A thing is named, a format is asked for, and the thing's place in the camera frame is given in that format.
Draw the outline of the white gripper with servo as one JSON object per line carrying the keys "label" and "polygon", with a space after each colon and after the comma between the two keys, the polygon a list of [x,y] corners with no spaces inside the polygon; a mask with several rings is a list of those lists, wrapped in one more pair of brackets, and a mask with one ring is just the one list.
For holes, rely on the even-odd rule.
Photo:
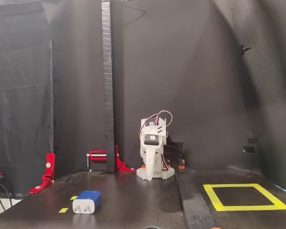
{"label": "white gripper with servo", "polygon": [[160,177],[162,172],[162,152],[163,138],[157,133],[143,133],[140,137],[140,155],[145,168],[139,169],[139,178],[151,181],[152,178]]}

